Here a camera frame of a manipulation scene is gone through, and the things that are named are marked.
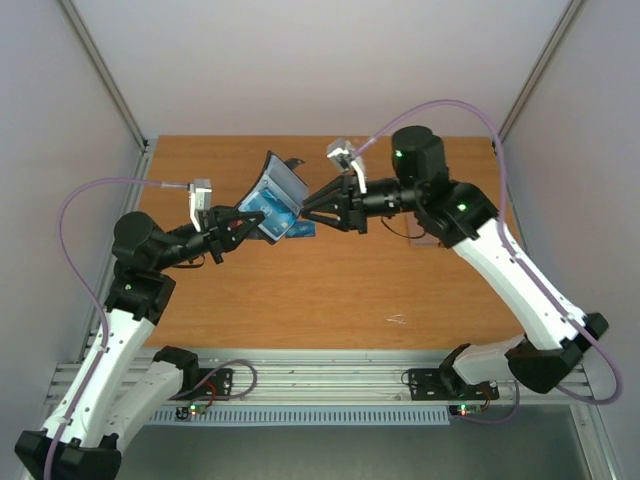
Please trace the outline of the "black leather card holder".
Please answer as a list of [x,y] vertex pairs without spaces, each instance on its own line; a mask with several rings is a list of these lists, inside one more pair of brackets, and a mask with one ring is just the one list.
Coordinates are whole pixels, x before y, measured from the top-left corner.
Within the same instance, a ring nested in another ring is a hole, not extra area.
[[[265,188],[274,191],[287,202],[298,206],[300,208],[298,214],[299,218],[304,200],[308,196],[309,188],[307,184],[296,174],[296,172],[271,150],[268,150],[266,153],[265,162],[259,177],[247,194],[236,204],[236,209],[238,209],[239,204],[249,195],[254,192],[259,192]],[[259,235],[270,244],[275,244],[279,241],[273,241],[268,238],[259,229],[259,226],[257,231]]]

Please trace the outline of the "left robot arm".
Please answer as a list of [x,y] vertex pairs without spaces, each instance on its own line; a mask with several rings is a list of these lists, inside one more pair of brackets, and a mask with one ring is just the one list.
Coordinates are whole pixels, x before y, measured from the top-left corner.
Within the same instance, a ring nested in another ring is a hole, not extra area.
[[221,262],[263,219],[258,211],[222,206],[200,213],[198,226],[169,232],[140,211],[117,221],[114,279],[98,306],[96,339],[56,409],[40,429],[22,432],[14,447],[32,478],[115,478],[127,447],[150,417],[166,401],[199,391],[197,355],[169,346],[125,394],[119,388],[175,289],[166,269],[205,254]]

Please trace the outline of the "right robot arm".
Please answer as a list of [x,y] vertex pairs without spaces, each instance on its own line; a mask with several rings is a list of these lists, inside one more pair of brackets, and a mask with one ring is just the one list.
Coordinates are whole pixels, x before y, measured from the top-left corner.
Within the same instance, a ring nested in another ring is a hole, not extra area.
[[582,361],[609,324],[585,313],[541,274],[504,224],[499,210],[474,184],[451,179],[443,140],[424,126],[391,137],[394,176],[369,180],[346,139],[326,155],[340,175],[309,196],[302,216],[348,232],[366,233],[373,217],[413,213],[419,226],[471,265],[493,288],[524,333],[487,345],[462,344],[440,364],[437,385],[460,398],[488,381],[515,380],[546,394]]

